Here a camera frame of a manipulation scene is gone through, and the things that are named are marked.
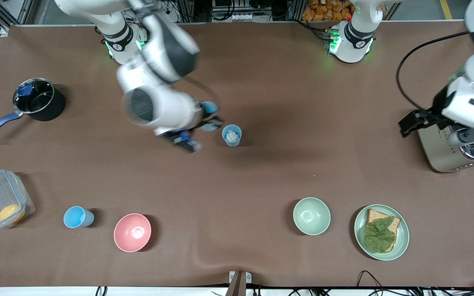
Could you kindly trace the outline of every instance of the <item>blue lid knob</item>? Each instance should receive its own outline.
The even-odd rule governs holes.
[[[33,90],[34,90],[34,87],[32,87],[32,84],[24,83],[24,84],[21,84],[21,86],[17,88],[17,94],[20,96],[29,96],[30,94],[32,94]]]

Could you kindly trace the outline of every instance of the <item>plastic food container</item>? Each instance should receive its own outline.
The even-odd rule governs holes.
[[[35,210],[21,179],[0,170],[0,228],[12,226]]]

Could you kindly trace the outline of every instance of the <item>plate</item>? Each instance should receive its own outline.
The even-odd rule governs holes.
[[[401,220],[396,232],[395,246],[389,253],[376,253],[371,251],[363,242],[363,230],[365,229],[365,224],[367,223],[367,212],[369,212],[369,208],[387,215],[398,217]],[[363,249],[365,253],[367,253],[370,257],[382,261],[390,261],[400,257],[403,255],[403,253],[405,253],[407,247],[409,246],[409,228],[407,227],[407,223],[400,213],[398,213],[395,209],[389,206],[384,206],[383,204],[372,204],[370,206],[366,206],[358,213],[356,220],[354,221],[354,235],[356,236],[356,240],[358,241],[361,249]]]

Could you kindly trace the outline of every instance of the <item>pink bowl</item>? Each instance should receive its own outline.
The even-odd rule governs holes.
[[[114,243],[124,252],[136,252],[143,248],[151,236],[151,224],[141,214],[124,216],[114,228]]]

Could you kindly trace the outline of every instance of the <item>sandwich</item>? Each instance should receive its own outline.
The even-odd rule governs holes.
[[[389,253],[396,242],[400,219],[369,208],[363,242],[373,252]]]

